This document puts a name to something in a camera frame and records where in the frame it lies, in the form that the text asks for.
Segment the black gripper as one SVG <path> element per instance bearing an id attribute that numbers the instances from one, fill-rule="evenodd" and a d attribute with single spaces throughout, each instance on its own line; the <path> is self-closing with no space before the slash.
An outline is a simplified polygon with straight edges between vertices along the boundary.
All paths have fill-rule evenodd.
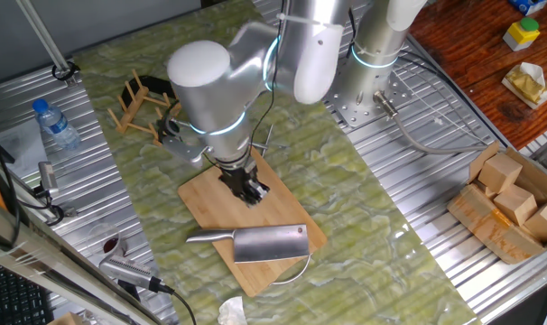
<path id="1" fill-rule="evenodd" d="M 257 179 L 257 167 L 252 165 L 249 170 L 238 168 L 228 170 L 221 168 L 219 179 L 225 183 L 233 195 L 241 199 L 249 208 L 254 207 L 269 192 L 270 188 Z"/>

